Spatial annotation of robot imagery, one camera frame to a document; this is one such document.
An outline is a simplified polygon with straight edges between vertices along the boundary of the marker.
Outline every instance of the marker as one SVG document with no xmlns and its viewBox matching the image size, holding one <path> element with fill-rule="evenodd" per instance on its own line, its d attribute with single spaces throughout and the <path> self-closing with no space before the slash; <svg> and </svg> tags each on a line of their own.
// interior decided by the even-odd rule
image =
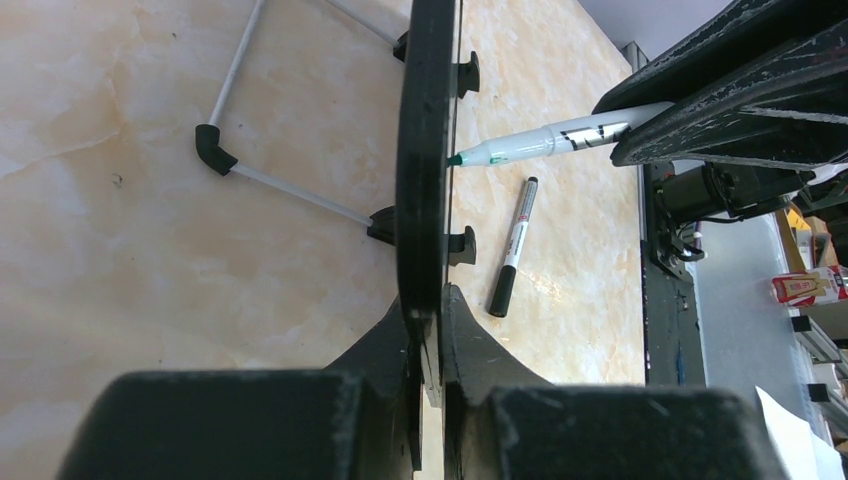
<svg viewBox="0 0 848 480">
<path fill-rule="evenodd" d="M 489 313 L 496 317 L 505 317 L 509 310 L 509 300 L 512 298 L 512 285 L 515 283 L 515 273 L 518 270 L 518 259 L 521 257 L 521 248 L 524 247 L 524 237 L 527 235 L 527 226 L 530 224 L 530 211 L 533 210 L 533 200 L 536 199 L 536 189 L 539 188 L 539 180 L 530 177 L 524 183 L 524 196 L 518 216 L 512 224 L 512 237 L 509 239 L 509 247 L 506 250 L 501 273 L 498 275 L 498 284 L 495 286 L 495 294 L 489 305 Z"/>
<path fill-rule="evenodd" d="M 549 157 L 615 143 L 621 136 L 659 115 L 671 102 L 652 103 L 552 123 L 535 130 L 487 140 L 448 159 L 448 166 L 494 166 Z"/>
</svg>

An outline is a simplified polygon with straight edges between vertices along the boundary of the black corner connector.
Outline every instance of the black corner connector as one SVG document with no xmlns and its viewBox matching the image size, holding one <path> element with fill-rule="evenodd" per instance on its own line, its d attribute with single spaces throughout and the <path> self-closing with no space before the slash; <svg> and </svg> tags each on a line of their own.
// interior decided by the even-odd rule
<svg viewBox="0 0 848 480">
<path fill-rule="evenodd" d="M 230 173 L 230 169 L 238 163 L 238 159 L 218 146 L 221 140 L 221 130 L 215 125 L 202 124 L 194 129 L 194 147 L 197 156 L 203 163 L 220 175 Z"/>
</svg>

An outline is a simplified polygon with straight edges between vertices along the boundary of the black plastic clip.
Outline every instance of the black plastic clip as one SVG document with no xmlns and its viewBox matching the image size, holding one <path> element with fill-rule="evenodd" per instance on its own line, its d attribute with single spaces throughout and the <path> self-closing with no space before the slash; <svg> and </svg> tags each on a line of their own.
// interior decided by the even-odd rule
<svg viewBox="0 0 848 480">
<path fill-rule="evenodd" d="M 452 233 L 448 237 L 448 263 L 452 267 L 460 263 L 477 264 L 477 236 L 469 225 L 465 226 L 465 233 Z"/>
<path fill-rule="evenodd" d="M 456 65 L 456 95 L 465 98 L 465 94 L 480 91 L 480 60 L 477 52 L 471 52 L 471 60 L 468 63 Z"/>
<path fill-rule="evenodd" d="M 391 246 L 395 245 L 395 206 L 386 207 L 371 215 L 374 223 L 365 231 L 369 237 Z"/>
</svg>

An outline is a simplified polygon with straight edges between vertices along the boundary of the marker label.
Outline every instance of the marker label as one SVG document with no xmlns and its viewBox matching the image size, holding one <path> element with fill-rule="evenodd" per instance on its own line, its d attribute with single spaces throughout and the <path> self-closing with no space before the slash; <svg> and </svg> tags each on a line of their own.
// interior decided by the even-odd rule
<svg viewBox="0 0 848 480">
<path fill-rule="evenodd" d="M 609 125 L 598 125 L 594 128 L 565 130 L 559 133 L 566 141 L 571 142 L 571 148 L 576 151 L 615 143 L 628 130 L 630 130 L 630 125 L 626 122 L 619 122 Z"/>
<path fill-rule="evenodd" d="M 514 227 L 512 227 L 512 236 L 509 239 L 509 248 L 506 251 L 506 258 L 504 258 L 504 265 L 509 265 L 511 267 L 518 266 L 518 260 L 521 258 L 521 247 L 524 246 L 524 235 L 527 233 L 527 225 L 530 222 L 523 221 L 516 223 Z"/>
</svg>

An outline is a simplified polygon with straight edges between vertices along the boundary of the black bracket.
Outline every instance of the black bracket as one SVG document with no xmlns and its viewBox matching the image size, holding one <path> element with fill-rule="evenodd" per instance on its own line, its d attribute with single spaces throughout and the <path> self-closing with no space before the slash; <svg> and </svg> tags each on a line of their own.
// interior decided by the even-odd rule
<svg viewBox="0 0 848 480">
<path fill-rule="evenodd" d="M 678 279 L 691 283 L 692 276 L 686 271 L 684 262 L 681 260 L 684 252 L 700 255 L 700 250 L 695 252 L 686 245 L 677 235 L 677 224 L 665 214 L 662 205 L 658 203 L 655 195 L 656 189 L 663 179 L 674 175 L 674 166 L 671 162 L 654 163 L 643 169 L 645 185 L 645 230 L 647 242 L 650 247 L 651 261 Z"/>
<path fill-rule="evenodd" d="M 403 35 L 398 37 L 395 46 L 392 47 L 392 55 L 401 62 L 406 60 L 406 37 L 409 36 L 409 30 L 403 32 Z"/>
<path fill-rule="evenodd" d="M 409 32 L 404 32 L 398 37 L 395 46 L 392 47 L 392 55 L 401 62 L 406 61 L 406 45 Z M 466 63 L 456 64 L 456 95 L 465 98 L 468 91 L 480 91 L 480 58 L 476 51 L 471 52 L 471 60 Z"/>
<path fill-rule="evenodd" d="M 665 250 L 665 254 L 660 261 L 665 268 L 675 274 L 681 268 L 681 262 L 697 262 L 706 257 L 703 250 L 684 242 L 673 231 L 664 230 L 660 236 L 660 244 Z"/>
<path fill-rule="evenodd" d="M 465 94 L 480 91 L 480 60 L 477 52 L 471 52 L 471 60 L 456 65 L 456 95 L 465 98 Z"/>
<path fill-rule="evenodd" d="M 374 215 L 374 221 L 366 230 L 369 237 L 389 245 L 395 244 L 395 207 L 386 207 Z M 463 233 L 451 233 L 448 235 L 448 262 L 452 267 L 460 263 L 474 265 L 477 263 L 477 236 L 474 229 L 465 226 Z"/>
</svg>

